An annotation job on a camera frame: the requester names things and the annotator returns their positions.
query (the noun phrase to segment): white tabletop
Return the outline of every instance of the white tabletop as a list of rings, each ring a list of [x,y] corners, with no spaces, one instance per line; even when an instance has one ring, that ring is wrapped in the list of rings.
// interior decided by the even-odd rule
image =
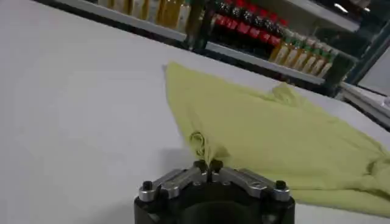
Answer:
[[[0,1],[0,30],[2,224],[133,223],[141,182],[194,159],[166,101],[167,62],[261,91],[278,84],[28,0]],[[297,90],[390,147],[351,106]],[[296,223],[389,219],[297,205]]]

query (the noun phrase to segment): cloth fold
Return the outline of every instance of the cloth fold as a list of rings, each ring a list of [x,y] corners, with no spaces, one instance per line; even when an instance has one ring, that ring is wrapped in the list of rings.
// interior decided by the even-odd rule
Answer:
[[[287,84],[263,94],[170,63],[166,90],[199,159],[285,180],[302,203],[390,217],[390,153]]]

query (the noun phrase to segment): screw head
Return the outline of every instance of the screw head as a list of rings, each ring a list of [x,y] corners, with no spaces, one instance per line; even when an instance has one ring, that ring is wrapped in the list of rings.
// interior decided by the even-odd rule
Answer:
[[[152,188],[153,188],[153,182],[148,180],[148,181],[144,181],[142,183],[142,190],[150,191],[150,190],[152,190]]]
[[[275,188],[278,190],[284,190],[284,189],[286,189],[286,187],[287,187],[286,182],[284,182],[282,180],[277,180],[275,183]]]

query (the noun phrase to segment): red bottle cap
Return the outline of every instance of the red bottle cap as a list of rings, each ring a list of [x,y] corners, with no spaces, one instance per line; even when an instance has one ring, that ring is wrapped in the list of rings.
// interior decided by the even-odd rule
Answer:
[[[236,4],[238,7],[245,7],[245,2],[243,0],[237,0]]]
[[[249,11],[252,12],[252,13],[254,13],[254,12],[257,11],[257,7],[256,7],[255,5],[253,5],[253,4],[250,4],[250,5],[249,5]]]
[[[265,9],[260,9],[260,16],[261,16],[261,17],[267,17],[267,14],[268,14],[267,10],[265,10]]]
[[[276,13],[271,13],[269,15],[269,19],[272,21],[272,22],[276,22],[277,21],[277,18],[278,16],[276,15]]]
[[[287,26],[287,20],[285,20],[285,19],[280,19],[279,22],[280,22],[281,25]]]

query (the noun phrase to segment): red label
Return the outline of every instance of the red label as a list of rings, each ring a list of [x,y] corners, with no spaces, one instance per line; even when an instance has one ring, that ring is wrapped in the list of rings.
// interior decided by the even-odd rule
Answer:
[[[249,30],[249,36],[251,36],[253,38],[257,38],[259,33],[260,33],[260,30],[253,28],[253,27]]]
[[[244,23],[240,23],[237,27],[237,30],[240,32],[240,33],[248,33],[250,29],[250,25],[245,25]]]
[[[261,30],[258,37],[262,42],[267,43],[269,40],[270,34]]]
[[[227,19],[225,25],[227,26],[227,28],[235,30],[238,25],[238,22],[235,21],[234,19]]]
[[[225,25],[225,22],[226,22],[226,17],[220,15],[220,14],[217,14],[215,16],[215,23],[218,24],[218,25]]]
[[[268,42],[270,44],[272,44],[273,46],[278,46],[279,43],[280,43],[280,38],[279,37],[275,37],[275,36],[271,36]]]

